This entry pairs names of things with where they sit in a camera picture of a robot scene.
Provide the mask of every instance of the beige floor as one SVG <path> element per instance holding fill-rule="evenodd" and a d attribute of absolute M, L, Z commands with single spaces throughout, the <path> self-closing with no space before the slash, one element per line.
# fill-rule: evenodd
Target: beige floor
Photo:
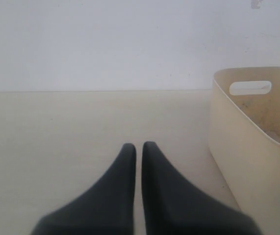
<path fill-rule="evenodd" d="M 89 188 L 124 142 L 138 152 L 137 235 L 145 234 L 147 140 L 191 182 L 236 208 L 207 147 L 209 110 L 210 91 L 0 93 L 0 235 L 29 234 L 41 216 Z"/>

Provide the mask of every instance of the white wall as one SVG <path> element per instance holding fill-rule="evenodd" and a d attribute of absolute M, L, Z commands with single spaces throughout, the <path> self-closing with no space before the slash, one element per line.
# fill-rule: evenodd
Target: white wall
<path fill-rule="evenodd" d="M 208 89 L 280 66 L 280 1 L 0 1 L 0 91 Z"/>

